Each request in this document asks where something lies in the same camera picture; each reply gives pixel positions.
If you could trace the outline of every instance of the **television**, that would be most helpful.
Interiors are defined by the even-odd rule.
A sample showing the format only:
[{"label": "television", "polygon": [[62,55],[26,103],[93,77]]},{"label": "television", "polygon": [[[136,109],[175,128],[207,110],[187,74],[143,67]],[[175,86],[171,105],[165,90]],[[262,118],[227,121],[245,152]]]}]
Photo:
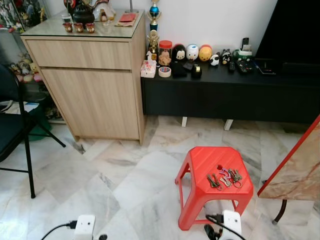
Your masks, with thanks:
[{"label": "television", "polygon": [[256,52],[279,73],[320,73],[318,1],[278,0]]}]

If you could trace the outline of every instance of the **red envelope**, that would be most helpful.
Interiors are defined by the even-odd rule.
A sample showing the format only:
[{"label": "red envelope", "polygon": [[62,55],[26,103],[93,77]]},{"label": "red envelope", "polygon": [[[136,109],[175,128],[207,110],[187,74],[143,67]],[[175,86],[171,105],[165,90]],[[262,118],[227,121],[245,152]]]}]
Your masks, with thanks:
[{"label": "red envelope", "polygon": [[124,13],[122,17],[120,18],[119,22],[131,22],[135,19],[136,14],[135,13]]}]

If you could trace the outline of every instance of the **black cable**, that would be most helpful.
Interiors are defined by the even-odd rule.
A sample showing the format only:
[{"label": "black cable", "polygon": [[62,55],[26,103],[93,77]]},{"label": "black cable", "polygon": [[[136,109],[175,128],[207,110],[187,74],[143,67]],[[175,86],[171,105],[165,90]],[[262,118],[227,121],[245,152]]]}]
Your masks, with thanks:
[{"label": "black cable", "polygon": [[223,225],[222,223],[220,222],[217,222],[217,221],[214,221],[212,219],[214,219],[214,216],[212,215],[205,215],[205,218],[208,219],[210,222],[214,223],[214,224],[217,224],[219,225],[220,227],[222,228],[225,228],[227,230],[229,230],[230,232],[232,232],[233,234],[237,235],[239,238],[241,238],[242,240],[246,240],[243,236],[241,236],[239,233],[233,231],[232,229],[228,228],[227,226]]},{"label": "black cable", "polygon": [[54,230],[58,229],[58,228],[61,228],[61,227],[69,227],[71,229],[75,229],[76,228],[76,225],[77,225],[77,221],[76,220],[73,220],[73,221],[70,221],[68,223],[65,223],[65,224],[61,224],[61,225],[58,225],[54,228],[52,228],[50,231],[48,231],[46,233],[46,235],[44,235],[43,238],[41,238],[41,240],[44,240],[50,233],[52,233]]},{"label": "black cable", "polygon": [[64,227],[64,226],[66,227],[66,226],[68,226],[68,224],[69,224],[69,223],[61,224],[61,225],[58,225],[58,226],[52,228],[50,231],[47,232],[46,235],[44,235],[43,238],[41,238],[41,240],[44,240],[44,239],[45,239],[50,233],[52,233],[54,230],[56,230],[56,229],[58,229],[58,228],[61,228],[61,227]]}]

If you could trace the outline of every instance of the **console leg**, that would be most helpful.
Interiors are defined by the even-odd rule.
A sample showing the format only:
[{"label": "console leg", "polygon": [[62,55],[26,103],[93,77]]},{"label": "console leg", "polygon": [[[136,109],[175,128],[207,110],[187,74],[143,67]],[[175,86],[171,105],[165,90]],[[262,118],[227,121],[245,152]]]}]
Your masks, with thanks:
[{"label": "console leg", "polygon": [[281,209],[278,213],[278,215],[275,217],[275,219],[272,221],[273,225],[277,225],[279,220],[281,219],[281,217],[284,215],[285,210],[286,210],[286,206],[287,206],[287,200],[283,199],[282,200],[282,205],[281,205]]},{"label": "console leg", "polygon": [[181,127],[185,128],[186,125],[187,125],[187,119],[188,117],[187,116],[183,116],[182,117],[182,124],[181,124]]},{"label": "console leg", "polygon": [[233,122],[233,119],[227,119],[224,125],[224,130],[229,131]]}]

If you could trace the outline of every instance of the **white marble floor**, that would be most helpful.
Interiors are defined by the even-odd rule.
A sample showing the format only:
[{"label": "white marble floor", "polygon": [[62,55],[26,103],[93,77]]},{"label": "white marble floor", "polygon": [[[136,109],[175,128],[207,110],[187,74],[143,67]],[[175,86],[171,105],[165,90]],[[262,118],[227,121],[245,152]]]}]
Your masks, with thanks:
[{"label": "white marble floor", "polygon": [[[302,136],[305,125],[234,121],[223,131],[221,119],[150,116],[142,146],[127,140],[80,140],[65,125],[51,138],[31,142],[36,198],[30,198],[28,176],[0,171],[0,239],[39,240],[52,227],[94,214],[94,237],[110,240],[206,240],[203,225],[178,227],[180,199],[174,184],[180,166],[194,146],[231,146],[240,151],[254,183],[254,195],[241,217],[247,240],[320,239],[319,203],[288,201],[277,226],[272,225],[280,200],[260,199],[257,191]],[[0,166],[25,168],[21,144]],[[184,199],[190,190],[183,181]],[[231,209],[229,201],[211,201],[200,212]],[[71,240],[73,230],[60,228],[48,240]]]}]

